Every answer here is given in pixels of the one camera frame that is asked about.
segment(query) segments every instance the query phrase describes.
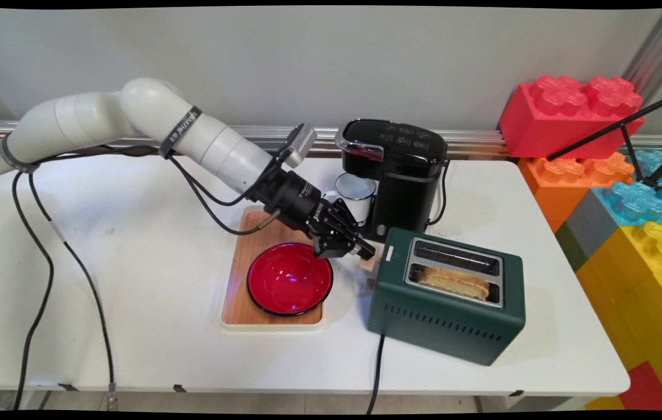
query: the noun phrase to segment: floor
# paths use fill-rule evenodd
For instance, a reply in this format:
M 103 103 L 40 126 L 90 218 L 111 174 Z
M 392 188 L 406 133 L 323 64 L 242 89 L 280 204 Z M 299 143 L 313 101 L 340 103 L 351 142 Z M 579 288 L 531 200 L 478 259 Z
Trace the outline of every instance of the floor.
M 0 409 L 14 391 L 0 391 Z M 365 414 L 368 394 L 118 393 L 118 411 L 215 412 L 229 414 Z M 43 410 L 106 410 L 105 393 L 51 391 Z M 373 414 L 478 412 L 469 396 L 379 395 Z

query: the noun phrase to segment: power cord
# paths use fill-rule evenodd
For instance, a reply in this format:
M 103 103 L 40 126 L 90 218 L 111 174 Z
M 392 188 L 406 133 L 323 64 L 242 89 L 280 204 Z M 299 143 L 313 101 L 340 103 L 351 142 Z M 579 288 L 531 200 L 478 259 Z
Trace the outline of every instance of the power cord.
M 35 333 L 35 329 L 38 327 L 40 319 L 41 317 L 43 317 L 43 313 L 45 312 L 45 304 L 48 303 L 48 296 L 50 295 L 51 287 L 53 286 L 53 273 L 54 273 L 53 260 L 51 260 L 51 256 L 48 255 L 48 252 L 46 252 L 45 248 L 43 247 L 43 244 L 40 243 L 40 240 L 35 235 L 35 232 L 33 232 L 33 229 L 30 227 L 30 224 L 27 222 L 27 218 L 24 217 L 24 212 L 22 212 L 22 207 L 20 207 L 19 205 L 19 200 L 17 199 L 17 180 L 21 175 L 22 172 L 18 172 L 17 175 L 14 177 L 14 181 L 12 181 L 12 198 L 14 199 L 14 205 L 17 208 L 17 213 L 19 214 L 19 218 L 22 220 L 22 224 L 24 225 L 24 228 L 27 229 L 27 233 L 30 234 L 30 237 L 32 237 L 33 241 L 35 242 L 35 245 L 37 245 L 38 249 L 45 257 L 45 260 L 48 261 L 48 286 L 45 288 L 45 295 L 43 295 L 43 301 L 40 303 L 40 309 L 38 309 L 38 314 L 35 316 L 35 321 L 33 321 L 33 324 L 30 326 L 30 330 L 27 332 L 27 337 L 24 339 L 24 350 L 22 351 L 22 367 L 19 371 L 19 385 L 17 386 L 17 396 L 15 397 L 14 400 L 13 410 L 19 410 L 19 403 L 22 401 L 22 391 L 24 389 L 24 375 L 27 372 L 27 356 L 30 353 L 30 341 L 32 341 L 33 334 Z
M 100 146 L 102 149 L 106 149 L 104 152 L 92 152 L 92 153 L 75 153 L 75 154 L 70 154 L 70 155 L 56 155 L 52 157 L 47 157 L 46 159 L 41 159 L 38 160 L 38 162 L 35 162 L 36 164 L 41 164 L 44 162 L 55 162 L 56 160 L 67 160 L 67 159 L 78 159 L 78 158 L 84 158 L 84 157 L 90 157 L 90 156 L 99 156 L 99 155 L 109 155 L 109 154 L 122 154 L 130 157 L 142 157 L 142 156 L 147 156 L 147 155 L 152 155 L 157 153 L 157 148 L 154 146 L 146 146 L 146 145 L 139 145 L 139 146 L 128 146 L 128 147 L 111 147 L 111 146 Z M 133 151 L 146 151 L 146 153 L 131 153 Z M 263 229 L 267 224 L 271 223 L 274 221 L 278 216 L 279 212 L 274 212 L 272 215 L 266 218 L 263 222 L 259 223 L 258 226 L 254 227 L 253 229 L 249 229 L 248 231 L 235 231 L 233 229 L 230 229 L 227 227 L 224 223 L 222 223 L 219 218 L 214 215 L 214 213 L 211 211 L 209 208 L 208 204 L 202 197 L 200 193 L 198 193 L 197 186 L 198 188 L 203 191 L 205 194 L 208 195 L 208 197 L 215 202 L 223 205 L 234 205 L 235 203 L 239 202 L 243 198 L 247 197 L 248 194 L 254 191 L 256 186 L 259 184 L 260 181 L 265 179 L 265 177 L 269 176 L 276 168 L 281 167 L 283 160 L 286 159 L 286 154 L 285 150 L 280 150 L 274 157 L 274 159 L 269 162 L 267 165 L 266 169 L 264 170 L 263 173 L 259 176 L 258 179 L 256 179 L 256 182 L 253 183 L 245 192 L 240 194 L 237 199 L 234 199 L 232 202 L 224 202 L 222 200 L 217 199 L 214 197 L 212 194 L 207 191 L 207 189 L 202 186 L 202 184 L 198 183 L 198 181 L 193 178 L 193 176 L 185 170 L 185 168 L 182 167 L 182 165 L 179 164 L 174 159 L 170 159 L 171 162 L 176 166 L 176 168 L 181 171 L 183 176 L 185 177 L 186 181 L 188 182 L 189 186 L 191 189 L 193 189 L 193 193 L 197 195 L 198 200 L 202 203 L 203 207 L 206 209 L 206 211 L 209 213 L 211 218 L 214 219 L 214 221 L 222 227 L 227 232 L 230 232 L 235 235 L 248 235 L 250 233 L 254 233 L 259 231 L 260 229 Z M 35 319 L 33 321 L 33 324 L 30 326 L 30 330 L 27 332 L 27 337 L 25 338 L 24 341 L 24 349 L 22 351 L 22 365 L 20 368 L 20 376 L 19 376 L 19 385 L 17 386 L 17 394 L 15 397 L 14 401 L 14 410 L 18 410 L 20 403 L 22 402 L 22 393 L 24 391 L 24 378 L 25 375 L 27 374 L 27 359 L 29 358 L 29 353 L 30 353 L 30 343 L 32 342 L 33 335 L 35 333 L 35 329 L 37 329 L 38 324 L 40 324 L 40 320 L 43 317 L 43 313 L 45 313 L 45 306 L 48 303 L 48 297 L 51 293 L 51 287 L 53 286 L 53 277 L 54 277 L 54 265 L 53 265 L 53 260 L 51 259 L 51 256 L 48 255 L 48 252 L 45 250 L 45 247 L 43 247 L 43 244 L 40 243 L 40 240 L 38 237 L 35 235 L 35 232 L 33 229 L 30 227 L 30 223 L 27 222 L 27 218 L 25 218 L 24 212 L 22 212 L 22 207 L 19 205 L 19 199 L 17 198 L 17 181 L 19 180 L 19 177 L 21 177 L 22 172 L 18 172 L 17 175 L 14 177 L 12 181 L 12 197 L 14 199 L 14 205 L 15 208 L 17 209 L 17 214 L 22 220 L 22 224 L 24 225 L 24 228 L 27 230 L 27 233 L 30 234 L 30 237 L 32 237 L 33 241 L 35 242 L 35 245 L 38 247 L 40 252 L 43 254 L 45 257 L 45 260 L 48 261 L 48 286 L 45 289 L 45 295 L 43 295 L 43 301 L 40 304 L 40 309 L 38 310 L 37 315 L 35 316 Z M 29 175 L 29 183 L 30 183 L 30 191 L 32 191 L 33 197 L 35 199 L 35 203 L 37 203 L 38 207 L 40 208 L 40 212 L 43 213 L 43 216 L 45 217 L 46 220 L 51 224 L 51 226 L 54 227 L 56 232 L 58 231 L 58 228 L 56 227 L 55 223 L 53 222 L 53 219 L 51 219 L 51 216 L 46 212 L 45 207 L 43 207 L 43 203 L 40 201 L 40 197 L 38 196 L 37 190 L 35 189 L 35 183 L 34 183 L 34 178 L 33 175 Z M 79 256 L 77 255 L 76 252 L 72 249 L 72 247 L 69 245 L 69 243 L 64 239 L 61 234 L 59 233 L 59 237 L 61 237 L 62 241 L 64 242 L 64 246 L 66 247 L 67 250 L 69 250 L 69 253 L 72 254 L 74 257 L 74 260 L 77 261 L 77 264 L 80 266 L 83 272 L 85 272 L 85 277 L 87 279 L 88 284 L 90 284 L 90 287 L 93 291 L 93 296 L 95 298 L 95 302 L 98 308 L 98 314 L 100 316 L 100 324 L 102 327 L 102 333 L 103 333 L 103 338 L 105 341 L 105 351 L 107 354 L 107 364 L 108 364 L 108 375 L 109 375 L 109 380 L 110 384 L 108 386 L 108 390 L 111 391 L 112 393 L 115 392 L 115 375 L 114 375 L 114 368 L 113 368 L 113 356 L 110 350 L 110 339 L 107 334 L 107 326 L 105 324 L 105 316 L 102 310 L 102 304 L 100 302 L 99 295 L 97 293 L 97 289 L 95 288 L 95 284 L 92 281 L 92 277 L 90 276 L 90 273 L 87 271 L 85 264 L 80 260 Z
M 33 197 L 35 198 L 35 203 L 37 203 L 38 208 L 40 208 L 40 212 L 43 213 L 43 216 L 45 216 L 45 219 L 48 220 L 48 222 L 51 224 L 51 226 L 54 227 L 56 232 L 59 232 L 59 229 L 56 227 L 56 223 L 54 223 L 54 221 L 51 220 L 51 216 L 48 215 L 48 212 L 46 212 L 45 207 L 43 207 L 43 203 L 40 202 L 40 197 L 38 196 L 38 192 L 35 189 L 35 182 L 34 182 L 32 173 L 30 173 L 30 175 L 29 175 L 29 181 L 30 181 L 30 191 L 32 191 L 32 193 L 33 193 Z M 107 371 L 108 371 L 108 377 L 110 379 L 108 382 L 115 389 L 115 376 L 114 376 L 114 371 L 113 371 L 113 356 L 110 352 L 110 339 L 107 336 L 107 327 L 105 325 L 105 315 L 103 314 L 103 311 L 102 311 L 102 303 L 100 303 L 100 297 L 99 297 L 97 289 L 95 287 L 95 283 L 93 283 L 93 279 L 90 276 L 90 272 L 87 271 L 85 263 L 83 263 L 80 260 L 79 256 L 77 256 L 77 253 L 74 252 L 71 245 L 69 245 L 69 242 L 67 242 L 67 240 L 64 237 L 61 237 L 61 240 L 64 242 L 64 247 L 66 247 L 66 249 L 69 250 L 69 253 L 74 257 L 74 260 L 77 261 L 77 264 L 79 265 L 79 268 L 81 268 L 82 271 L 85 272 L 85 277 L 87 278 L 87 283 L 90 284 L 90 289 L 93 291 L 93 297 L 95 298 L 95 304 L 97 305 L 98 314 L 100 316 L 100 326 L 102 327 L 102 337 L 103 337 L 103 340 L 105 341 L 105 353 L 107 354 Z
M 377 358 L 377 363 L 375 365 L 375 384 L 373 386 L 373 396 L 370 399 L 370 406 L 367 408 L 367 413 L 366 415 L 370 415 L 373 413 L 373 409 L 375 408 L 375 400 L 377 399 L 377 391 L 378 387 L 380 385 L 380 362 L 382 361 L 382 345 L 385 343 L 385 335 L 380 335 L 380 343 L 378 344 L 378 358 Z
M 432 226 L 433 224 L 440 221 L 442 215 L 445 214 L 445 207 L 447 205 L 447 193 L 445 192 L 445 177 L 447 176 L 447 168 L 450 167 L 450 159 L 445 162 L 445 168 L 442 171 L 442 208 L 440 209 L 440 215 L 437 216 L 434 220 L 427 220 L 426 226 Z

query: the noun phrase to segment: black wristband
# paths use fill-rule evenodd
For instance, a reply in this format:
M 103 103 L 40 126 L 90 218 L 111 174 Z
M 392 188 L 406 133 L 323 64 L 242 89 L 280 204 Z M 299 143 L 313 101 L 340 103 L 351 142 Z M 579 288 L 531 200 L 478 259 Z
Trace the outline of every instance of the black wristband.
M 16 170 L 24 173 L 34 173 L 40 165 L 37 164 L 26 164 L 25 162 L 20 162 L 19 160 L 15 159 L 15 157 L 11 154 L 9 151 L 9 147 L 6 145 L 6 139 L 9 138 L 10 133 L 7 133 L 5 136 L 3 136 L 2 140 L 0 140 L 0 155 L 2 155 L 2 159 L 6 162 L 7 165 L 15 168 Z
M 188 130 L 190 130 L 195 120 L 201 114 L 201 110 L 195 106 L 192 107 L 192 109 L 190 109 L 187 114 L 185 114 L 185 116 L 181 119 L 181 122 L 179 122 L 178 125 L 176 125 L 172 131 L 170 131 L 170 134 L 167 135 L 165 141 L 162 142 L 162 146 L 160 146 L 159 151 L 160 156 L 165 159 L 170 159 L 170 157 L 174 154 L 173 146 L 178 143 L 178 140 L 180 140 L 181 137 L 183 137 L 188 132 Z

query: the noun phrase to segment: red bowl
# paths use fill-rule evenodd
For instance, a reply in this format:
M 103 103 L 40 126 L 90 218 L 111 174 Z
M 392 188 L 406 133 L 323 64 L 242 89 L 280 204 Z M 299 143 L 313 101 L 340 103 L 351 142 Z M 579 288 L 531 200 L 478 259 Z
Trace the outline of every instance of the red bowl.
M 333 269 L 315 258 L 305 244 L 281 244 L 265 250 L 248 270 L 248 295 L 269 314 L 298 316 L 328 297 Z

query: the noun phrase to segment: white table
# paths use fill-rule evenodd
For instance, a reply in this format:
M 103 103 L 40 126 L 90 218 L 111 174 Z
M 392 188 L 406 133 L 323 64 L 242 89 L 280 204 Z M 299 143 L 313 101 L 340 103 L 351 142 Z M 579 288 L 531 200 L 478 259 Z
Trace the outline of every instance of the white table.
M 222 199 L 235 197 L 190 160 L 185 167 Z M 307 159 L 297 172 L 321 191 L 339 159 Z M 0 176 L 0 389 L 15 389 L 27 328 L 48 277 L 43 256 Z M 159 157 L 103 156 L 44 164 L 39 194 L 99 288 L 121 391 L 368 393 L 378 335 L 365 329 L 370 291 L 358 257 L 332 261 L 335 281 L 318 332 L 227 332 L 219 322 L 236 237 L 222 231 L 184 179 Z M 28 389 L 107 388 L 107 362 L 88 284 L 43 219 L 27 186 L 20 202 L 54 260 L 56 276 L 30 350 Z M 615 396 L 629 375 L 582 292 L 517 167 L 454 160 L 444 218 L 428 233 L 523 258 L 527 321 L 492 366 L 389 338 L 380 393 Z M 433 213 L 439 208 L 435 200 Z M 237 226 L 244 202 L 214 205 Z

